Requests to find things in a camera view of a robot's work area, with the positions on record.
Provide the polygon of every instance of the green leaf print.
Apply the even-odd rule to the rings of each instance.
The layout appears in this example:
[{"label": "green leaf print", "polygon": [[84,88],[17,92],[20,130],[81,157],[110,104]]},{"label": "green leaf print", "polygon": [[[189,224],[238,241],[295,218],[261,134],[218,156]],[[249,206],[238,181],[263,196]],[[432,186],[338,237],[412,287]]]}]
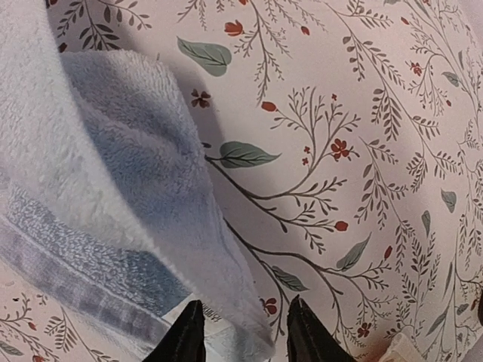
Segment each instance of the green leaf print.
[{"label": "green leaf print", "polygon": [[441,198],[445,202],[450,213],[453,213],[454,208],[456,207],[456,200],[457,200],[456,194],[452,191],[441,190]]},{"label": "green leaf print", "polygon": [[178,38],[178,48],[181,53],[196,61],[214,77],[224,75],[228,65],[232,62],[232,53],[222,45],[193,43]]},{"label": "green leaf print", "polygon": [[12,356],[23,356],[23,353],[21,351],[19,351],[15,347],[12,347],[11,345],[8,345],[3,341],[0,341],[0,349],[6,354],[10,354]]},{"label": "green leaf print", "polygon": [[416,3],[417,7],[419,9],[421,9],[423,11],[423,13],[426,14],[427,17],[429,17],[429,13],[428,11],[426,10],[426,8],[424,7],[424,4],[421,3],[421,0],[414,0],[414,2]]},{"label": "green leaf print", "polygon": [[427,336],[433,333],[436,330],[436,328],[438,328],[438,326],[445,321],[447,313],[448,313],[448,310],[444,311],[439,317],[436,318],[431,328],[429,328],[428,333],[426,334]]},{"label": "green leaf print", "polygon": [[460,61],[461,69],[465,69],[463,65],[463,51],[458,51],[458,60]]},{"label": "green leaf print", "polygon": [[426,230],[426,237],[429,236],[429,232],[431,231],[431,215],[429,215],[429,211],[426,210],[423,215],[421,216],[421,219],[424,224],[424,228]]},{"label": "green leaf print", "polygon": [[456,314],[462,315],[465,312],[465,310],[468,309],[468,307],[469,307],[469,304],[468,303],[465,303],[465,304],[460,305],[458,307],[458,309],[456,310]]},{"label": "green leaf print", "polygon": [[368,238],[360,243],[354,245],[351,250],[337,262],[336,267],[340,269],[342,272],[351,269],[358,261],[361,259],[361,256],[365,250],[365,247],[368,245],[369,239],[371,239],[371,234],[369,234]]},{"label": "green leaf print", "polygon": [[309,290],[309,288],[302,284],[298,277],[281,270],[278,266],[273,266],[272,271],[278,281],[288,289],[293,290],[294,292]]},{"label": "green leaf print", "polygon": [[453,274],[453,262],[450,262],[450,270],[448,271],[448,276],[446,277],[445,294],[444,294],[444,296],[446,295],[446,292],[448,291],[448,287],[450,285],[451,275],[452,274]]},{"label": "green leaf print", "polygon": [[453,86],[455,87],[459,87],[460,86],[460,79],[458,78],[458,76],[452,72],[443,72],[442,73],[446,79],[452,83]]},{"label": "green leaf print", "polygon": [[221,164],[226,168],[254,167],[276,160],[280,155],[269,155],[250,143],[227,142],[220,147]]}]

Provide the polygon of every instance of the floral wallpaper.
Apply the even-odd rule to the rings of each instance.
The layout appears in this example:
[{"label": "floral wallpaper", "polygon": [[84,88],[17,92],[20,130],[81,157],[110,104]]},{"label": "floral wallpaper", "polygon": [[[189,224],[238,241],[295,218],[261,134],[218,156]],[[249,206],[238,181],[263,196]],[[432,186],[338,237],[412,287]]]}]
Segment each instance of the floral wallpaper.
[{"label": "floral wallpaper", "polygon": [[34,290],[3,263],[0,291],[1,361],[120,361],[115,345],[99,339],[85,321]]},{"label": "floral wallpaper", "polygon": [[[274,362],[297,294],[357,360],[401,331],[427,361],[463,359],[481,335],[483,58],[458,0],[46,5],[60,52],[134,49],[178,77]],[[11,360],[118,358],[83,343],[61,306],[36,318],[40,296],[11,297]],[[54,344],[29,337],[39,324]]]}]

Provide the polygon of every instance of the red flower print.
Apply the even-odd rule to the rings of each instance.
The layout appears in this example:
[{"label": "red flower print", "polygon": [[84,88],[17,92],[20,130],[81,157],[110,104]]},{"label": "red flower print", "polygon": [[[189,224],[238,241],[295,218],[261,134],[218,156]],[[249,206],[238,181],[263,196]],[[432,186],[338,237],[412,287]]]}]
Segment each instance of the red flower print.
[{"label": "red flower print", "polygon": [[310,35],[310,30],[306,26],[301,26],[300,30],[302,30],[302,33],[305,35]]},{"label": "red flower print", "polygon": [[57,3],[57,0],[45,0],[45,4],[47,5],[47,9],[49,9],[49,7],[51,5],[55,5]]},{"label": "red flower print", "polygon": [[235,23],[225,23],[225,33],[229,36],[239,36],[243,34],[243,25],[238,20]]},{"label": "red flower print", "polygon": [[347,142],[346,141],[341,141],[338,138],[332,143],[331,149],[332,152],[334,153],[334,158],[335,161],[339,161],[339,158],[341,157],[348,157],[350,155],[350,152],[347,148]]},{"label": "red flower print", "polygon": [[263,309],[267,313],[267,315],[274,315],[277,312],[277,300],[275,298],[270,298],[267,299],[266,302],[265,300],[262,299],[262,304],[263,304]]},{"label": "red flower print", "polygon": [[357,330],[358,337],[359,338],[362,338],[362,337],[365,338],[365,337],[369,336],[369,329],[371,328],[371,326],[372,326],[371,323],[367,324],[367,323],[364,322],[361,325],[361,327]]},{"label": "red flower print", "polygon": [[417,75],[418,77],[421,76],[421,74],[423,74],[423,69],[421,68],[420,64],[419,63],[412,63],[411,62],[411,70],[414,72],[415,75]]},{"label": "red flower print", "polygon": [[211,98],[211,95],[206,93],[205,91],[202,91],[202,95],[200,96],[198,91],[196,89],[193,89],[191,95],[195,97],[195,99],[191,101],[191,105],[193,107],[196,107],[198,104],[202,108],[207,108],[210,106],[210,102],[208,102],[207,100]]},{"label": "red flower print", "polygon": [[473,300],[473,303],[471,304],[471,310],[475,309],[477,304],[478,304],[478,300],[477,299]]},{"label": "red flower print", "polygon": [[386,249],[386,252],[384,253],[384,259],[389,259],[392,253],[392,246],[388,246]]},{"label": "red flower print", "polygon": [[263,102],[262,109],[265,109],[267,112],[274,112],[277,110],[277,106],[272,102]]},{"label": "red flower print", "polygon": [[335,223],[335,229],[338,231],[338,232],[344,232],[347,230],[347,228],[349,228],[349,224],[345,221],[337,221]]},{"label": "red flower print", "polygon": [[59,45],[58,49],[59,49],[59,53],[63,53],[67,49],[67,44],[62,43],[61,45]]}]

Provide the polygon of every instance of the black pointed object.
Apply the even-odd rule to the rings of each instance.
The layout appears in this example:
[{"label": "black pointed object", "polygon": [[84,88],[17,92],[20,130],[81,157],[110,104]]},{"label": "black pointed object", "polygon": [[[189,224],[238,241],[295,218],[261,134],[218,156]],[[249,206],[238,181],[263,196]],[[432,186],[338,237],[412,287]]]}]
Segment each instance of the black pointed object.
[{"label": "black pointed object", "polygon": [[355,362],[299,296],[288,309],[287,327],[289,362]]},{"label": "black pointed object", "polygon": [[483,295],[480,296],[480,302],[478,304],[478,320],[483,326]]},{"label": "black pointed object", "polygon": [[203,304],[193,300],[143,362],[206,362]]}]

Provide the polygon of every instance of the light blue towel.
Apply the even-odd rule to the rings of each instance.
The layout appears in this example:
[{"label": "light blue towel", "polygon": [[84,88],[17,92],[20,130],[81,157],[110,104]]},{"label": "light blue towel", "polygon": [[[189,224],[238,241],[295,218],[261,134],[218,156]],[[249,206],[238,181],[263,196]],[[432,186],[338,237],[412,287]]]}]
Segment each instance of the light blue towel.
[{"label": "light blue towel", "polygon": [[0,2],[0,256],[150,346],[193,292],[232,324],[207,338],[212,360],[268,358],[253,278],[173,76],[133,52],[59,55],[44,6]]}]

